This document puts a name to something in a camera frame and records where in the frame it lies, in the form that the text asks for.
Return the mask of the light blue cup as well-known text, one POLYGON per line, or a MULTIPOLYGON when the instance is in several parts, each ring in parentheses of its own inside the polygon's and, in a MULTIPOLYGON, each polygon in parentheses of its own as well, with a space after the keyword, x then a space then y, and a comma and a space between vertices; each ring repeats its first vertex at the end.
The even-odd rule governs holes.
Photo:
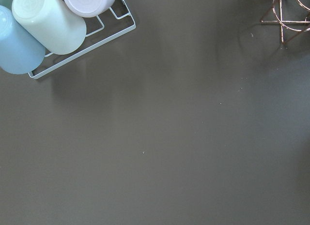
POLYGON ((35 70, 44 60, 46 48, 13 17, 11 10, 0 7, 0 67, 20 75, 35 70))

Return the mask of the pale pink cup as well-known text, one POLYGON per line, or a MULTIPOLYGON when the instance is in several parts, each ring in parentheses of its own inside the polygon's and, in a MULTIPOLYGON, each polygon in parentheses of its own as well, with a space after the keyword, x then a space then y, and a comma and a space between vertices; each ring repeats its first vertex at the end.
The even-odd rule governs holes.
POLYGON ((96 17, 108 10, 115 0, 64 0, 67 7, 81 17, 96 17))

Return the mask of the pale green cup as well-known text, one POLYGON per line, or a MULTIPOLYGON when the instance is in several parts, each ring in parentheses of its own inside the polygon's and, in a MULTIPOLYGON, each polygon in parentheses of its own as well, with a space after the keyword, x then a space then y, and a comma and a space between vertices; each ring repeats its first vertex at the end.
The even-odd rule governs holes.
POLYGON ((51 53, 72 53, 85 40, 84 19, 62 0, 13 0, 12 12, 16 21, 51 53))

